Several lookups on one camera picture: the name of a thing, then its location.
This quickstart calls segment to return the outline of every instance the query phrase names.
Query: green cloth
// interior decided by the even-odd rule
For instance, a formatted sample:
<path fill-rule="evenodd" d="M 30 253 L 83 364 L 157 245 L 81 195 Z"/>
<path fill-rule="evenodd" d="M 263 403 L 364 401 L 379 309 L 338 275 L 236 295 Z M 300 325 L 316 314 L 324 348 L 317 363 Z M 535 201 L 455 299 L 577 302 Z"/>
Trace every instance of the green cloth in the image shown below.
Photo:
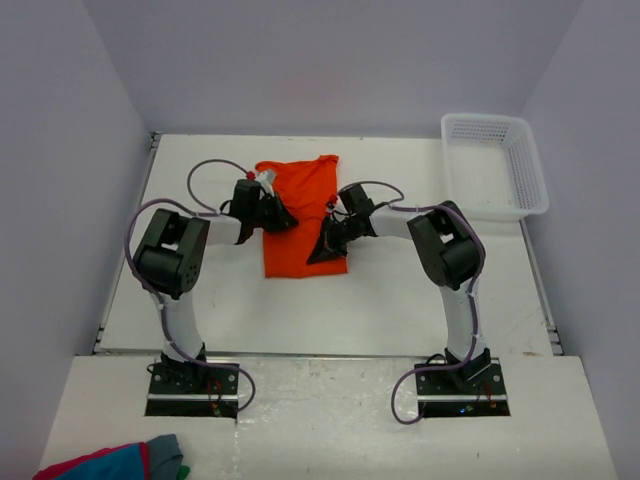
<path fill-rule="evenodd" d="M 182 465 L 180 467 L 180 471 L 178 472 L 178 479 L 177 480 L 184 480 L 185 478 L 187 478 L 187 476 L 189 475 L 190 471 L 191 471 L 191 469 L 189 467 L 187 467 L 186 465 Z"/>

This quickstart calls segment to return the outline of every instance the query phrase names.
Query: white laundry basket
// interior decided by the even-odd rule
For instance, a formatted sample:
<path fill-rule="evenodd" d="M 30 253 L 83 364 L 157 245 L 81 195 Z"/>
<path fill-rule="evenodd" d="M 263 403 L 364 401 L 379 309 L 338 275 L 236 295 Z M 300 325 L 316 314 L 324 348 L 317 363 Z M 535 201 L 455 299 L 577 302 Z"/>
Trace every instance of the white laundry basket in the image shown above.
<path fill-rule="evenodd" d="M 549 208 L 529 124 L 502 115 L 442 117 L 447 193 L 469 218 L 519 220 Z"/>

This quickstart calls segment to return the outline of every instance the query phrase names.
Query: white table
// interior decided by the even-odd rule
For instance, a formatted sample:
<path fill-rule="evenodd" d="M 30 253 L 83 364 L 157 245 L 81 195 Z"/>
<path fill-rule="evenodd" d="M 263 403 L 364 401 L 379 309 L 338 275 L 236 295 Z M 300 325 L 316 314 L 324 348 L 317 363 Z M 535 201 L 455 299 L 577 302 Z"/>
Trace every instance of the white table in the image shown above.
<path fill-rule="evenodd" d="M 144 200 L 171 197 L 195 208 L 185 178 L 207 158 L 252 167 L 261 160 L 310 160 L 330 153 L 341 158 L 339 185 L 379 179 L 403 189 L 406 205 L 445 199 L 439 140 L 164 135 Z M 194 176 L 194 187 L 218 206 L 232 195 L 238 174 L 225 165 L 206 166 Z M 383 187 L 367 191 L 377 201 L 393 195 Z M 150 217 L 141 217 L 134 248 Z M 473 226 L 487 248 L 480 310 L 493 355 L 551 355 L 519 224 Z M 442 300 L 411 242 L 365 238 L 350 244 L 349 252 L 347 275 L 292 280 L 264 278 L 259 234 L 239 247 L 209 248 L 194 292 L 198 328 L 208 350 L 363 356 L 442 351 L 447 338 Z M 125 268 L 100 347 L 157 352 L 161 346 L 153 303 Z"/>
<path fill-rule="evenodd" d="M 616 478 L 576 357 L 502 356 L 510 417 L 409 427 L 391 416 L 389 394 L 410 359 L 242 358 L 258 394 L 237 425 L 144 417 L 152 361 L 74 359 L 42 467 L 175 433 L 191 480 Z M 239 391 L 246 395 L 246 382 Z M 413 380 L 400 391 L 399 406 L 415 415 Z"/>

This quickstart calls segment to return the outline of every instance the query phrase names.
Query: blue cloth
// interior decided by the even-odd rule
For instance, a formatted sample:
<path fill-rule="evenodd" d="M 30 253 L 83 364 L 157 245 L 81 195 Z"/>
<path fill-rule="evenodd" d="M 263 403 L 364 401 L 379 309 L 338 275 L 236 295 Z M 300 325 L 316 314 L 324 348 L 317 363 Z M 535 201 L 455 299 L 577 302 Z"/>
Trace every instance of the blue cloth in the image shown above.
<path fill-rule="evenodd" d="M 56 480 L 144 480 L 140 447 L 130 445 L 104 457 L 88 460 Z"/>

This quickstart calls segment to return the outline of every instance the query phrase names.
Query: gray cloth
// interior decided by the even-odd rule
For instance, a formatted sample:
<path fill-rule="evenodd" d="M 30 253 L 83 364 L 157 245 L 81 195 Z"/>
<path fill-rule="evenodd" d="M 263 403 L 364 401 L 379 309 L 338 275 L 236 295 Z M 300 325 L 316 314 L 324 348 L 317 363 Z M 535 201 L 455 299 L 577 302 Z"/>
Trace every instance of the gray cloth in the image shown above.
<path fill-rule="evenodd" d="M 176 480 L 182 466 L 182 451 L 174 434 L 147 442 L 151 480 Z"/>

